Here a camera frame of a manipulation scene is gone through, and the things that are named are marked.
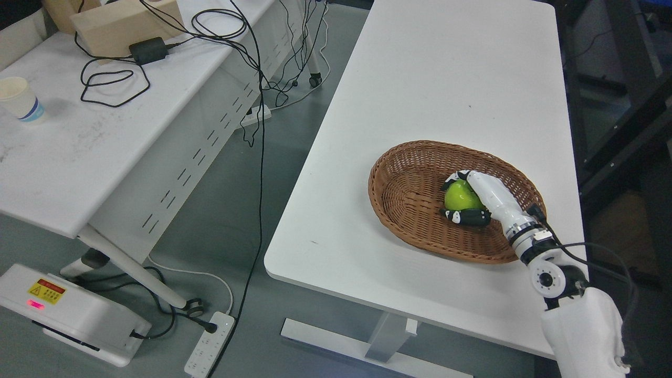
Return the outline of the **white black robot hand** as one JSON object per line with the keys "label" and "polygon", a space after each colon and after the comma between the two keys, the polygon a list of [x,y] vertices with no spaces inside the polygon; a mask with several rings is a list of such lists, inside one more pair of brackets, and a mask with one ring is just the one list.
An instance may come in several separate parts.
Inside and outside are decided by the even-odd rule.
{"label": "white black robot hand", "polygon": [[492,175],[475,170],[461,170],[449,176],[440,190],[448,194],[450,187],[460,180],[468,184],[468,188],[478,197],[481,206],[455,209],[453,206],[445,205],[440,212],[453,223],[486,226],[494,219],[501,224],[502,231],[508,238],[537,223],[522,210],[503,182]]}

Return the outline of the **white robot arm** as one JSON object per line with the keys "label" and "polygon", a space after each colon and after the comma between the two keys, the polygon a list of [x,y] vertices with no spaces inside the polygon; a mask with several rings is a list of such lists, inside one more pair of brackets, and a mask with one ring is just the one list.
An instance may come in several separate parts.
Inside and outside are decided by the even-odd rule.
{"label": "white robot arm", "polygon": [[514,204],[492,214],[544,298],[542,330],[563,377],[625,377],[623,321],[612,297],[592,287],[552,233]]}

